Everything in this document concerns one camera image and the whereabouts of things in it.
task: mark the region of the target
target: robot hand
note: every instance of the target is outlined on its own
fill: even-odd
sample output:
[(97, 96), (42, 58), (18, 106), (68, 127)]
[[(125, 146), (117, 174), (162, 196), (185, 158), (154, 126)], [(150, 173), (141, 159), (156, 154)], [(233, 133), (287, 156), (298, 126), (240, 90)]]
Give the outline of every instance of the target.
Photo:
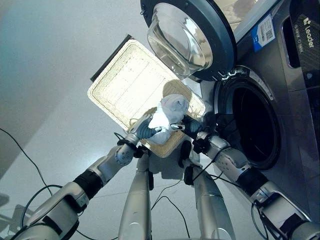
[(170, 126), (173, 130), (181, 130), (194, 140), (197, 139), (197, 134), (203, 130), (201, 123), (188, 115), (184, 115), (182, 123), (173, 123)]
[(161, 127), (149, 128), (149, 123), (152, 120), (152, 115), (143, 115), (138, 121), (134, 123), (132, 128), (129, 130), (130, 134), (136, 135), (139, 139), (148, 139), (161, 131)]
[(152, 120), (152, 115), (143, 115), (134, 125), (129, 129), (128, 135), (125, 137), (126, 141), (137, 145), (141, 139), (151, 138), (153, 135), (161, 131), (161, 127), (149, 128), (149, 123)]

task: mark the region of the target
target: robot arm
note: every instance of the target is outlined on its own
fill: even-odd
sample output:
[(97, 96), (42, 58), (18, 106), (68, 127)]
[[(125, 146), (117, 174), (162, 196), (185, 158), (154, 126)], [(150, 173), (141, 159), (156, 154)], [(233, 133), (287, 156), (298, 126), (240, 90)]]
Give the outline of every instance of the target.
[(150, 138), (157, 132), (157, 129), (148, 128), (151, 119), (151, 115), (140, 118), (125, 139), (119, 140), (107, 156), (98, 159), (38, 207), (12, 239), (69, 239), (79, 225), (78, 214), (86, 209), (89, 201), (122, 167), (132, 161), (137, 153), (138, 141)]
[(260, 211), (261, 220), (275, 239), (319, 238), (319, 225), (312, 222), (273, 182), (251, 166), (242, 152), (231, 148), (217, 134), (204, 131), (199, 122), (188, 116), (183, 119), (183, 124), (173, 124), (171, 127), (193, 138), (193, 150), (207, 155), (230, 180), (241, 187), (240, 191)]

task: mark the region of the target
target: washing machine door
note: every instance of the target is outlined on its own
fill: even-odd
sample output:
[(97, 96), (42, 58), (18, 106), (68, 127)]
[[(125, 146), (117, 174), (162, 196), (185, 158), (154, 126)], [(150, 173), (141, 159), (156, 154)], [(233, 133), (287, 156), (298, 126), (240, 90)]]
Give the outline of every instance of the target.
[(213, 0), (141, 0), (156, 56), (175, 74), (220, 80), (235, 65), (232, 29)]

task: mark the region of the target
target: black joint ring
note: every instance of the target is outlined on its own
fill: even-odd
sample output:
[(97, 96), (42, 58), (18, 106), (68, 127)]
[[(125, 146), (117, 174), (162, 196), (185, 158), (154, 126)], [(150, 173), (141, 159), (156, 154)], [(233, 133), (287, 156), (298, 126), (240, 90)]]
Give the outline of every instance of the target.
[(127, 139), (120, 139), (116, 145), (117, 146), (120, 146), (120, 145), (124, 145), (124, 144), (127, 144), (130, 148), (132, 148), (134, 151), (137, 151), (137, 147), (136, 145), (134, 145), (132, 142), (130, 142), (129, 140)]

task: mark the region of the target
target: label sticker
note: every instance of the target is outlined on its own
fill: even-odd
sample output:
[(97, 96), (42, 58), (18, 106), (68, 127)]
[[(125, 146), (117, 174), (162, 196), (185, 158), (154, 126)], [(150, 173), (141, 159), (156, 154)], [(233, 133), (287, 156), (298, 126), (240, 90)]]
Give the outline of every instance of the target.
[(252, 30), (252, 40), (254, 51), (257, 52), (262, 49), (265, 45), (270, 43), (276, 38), (274, 26), (272, 23), (271, 14), (263, 19), (258, 25)]

